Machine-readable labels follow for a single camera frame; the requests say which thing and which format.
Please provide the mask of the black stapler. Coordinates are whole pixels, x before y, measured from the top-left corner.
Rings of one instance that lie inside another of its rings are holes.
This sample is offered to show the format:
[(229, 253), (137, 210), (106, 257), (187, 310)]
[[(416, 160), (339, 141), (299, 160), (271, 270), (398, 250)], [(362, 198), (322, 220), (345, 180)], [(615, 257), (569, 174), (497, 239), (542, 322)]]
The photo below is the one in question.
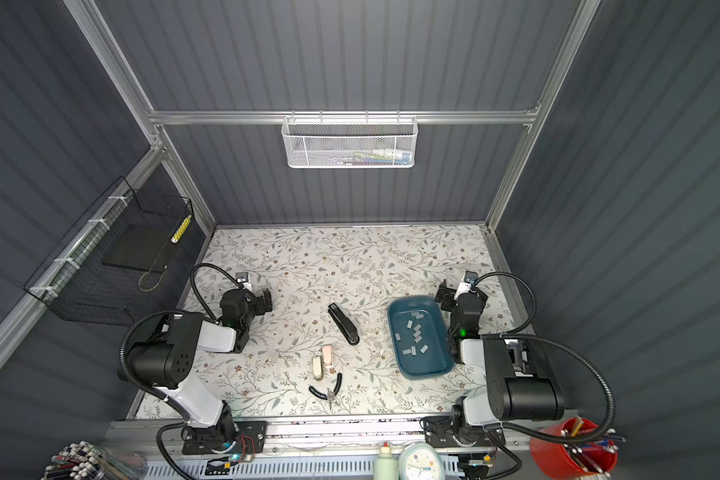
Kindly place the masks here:
[(359, 333), (356, 325), (350, 318), (339, 308), (336, 303), (328, 306), (329, 316), (332, 318), (345, 340), (349, 345), (355, 346), (359, 343)]

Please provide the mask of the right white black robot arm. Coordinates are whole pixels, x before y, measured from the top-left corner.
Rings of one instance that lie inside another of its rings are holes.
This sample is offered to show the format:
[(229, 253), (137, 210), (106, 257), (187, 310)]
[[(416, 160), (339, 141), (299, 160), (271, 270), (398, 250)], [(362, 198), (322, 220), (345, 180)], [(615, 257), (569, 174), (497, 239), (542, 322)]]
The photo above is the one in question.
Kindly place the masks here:
[(447, 353), (454, 362), (479, 367), (485, 374), (485, 385), (460, 397), (452, 408), (447, 431), (455, 441), (467, 444), (476, 441), (472, 435), (478, 428), (497, 433), (500, 422), (557, 420), (565, 410), (544, 349), (513, 337), (531, 325), (538, 309), (535, 294), (514, 274), (491, 272), (486, 276), (509, 278), (527, 291), (531, 307), (519, 326), (501, 333), (480, 332), (488, 296), (479, 288), (482, 277), (475, 272), (466, 272), (456, 288), (442, 281), (435, 294), (440, 309), (450, 314)]

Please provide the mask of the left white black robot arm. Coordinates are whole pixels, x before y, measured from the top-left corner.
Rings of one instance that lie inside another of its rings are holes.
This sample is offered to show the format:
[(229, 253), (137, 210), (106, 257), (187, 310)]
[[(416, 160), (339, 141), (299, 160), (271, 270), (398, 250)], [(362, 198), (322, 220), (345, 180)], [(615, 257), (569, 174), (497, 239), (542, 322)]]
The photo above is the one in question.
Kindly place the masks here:
[(250, 338), (250, 324), (272, 311), (271, 292), (249, 297), (230, 290), (220, 300), (221, 320), (200, 312), (166, 311), (146, 319), (158, 323), (138, 339), (140, 322), (129, 330), (120, 349), (121, 378), (167, 403), (182, 418), (185, 454), (228, 453), (244, 445), (229, 405), (212, 393), (194, 372), (195, 354), (240, 354)]

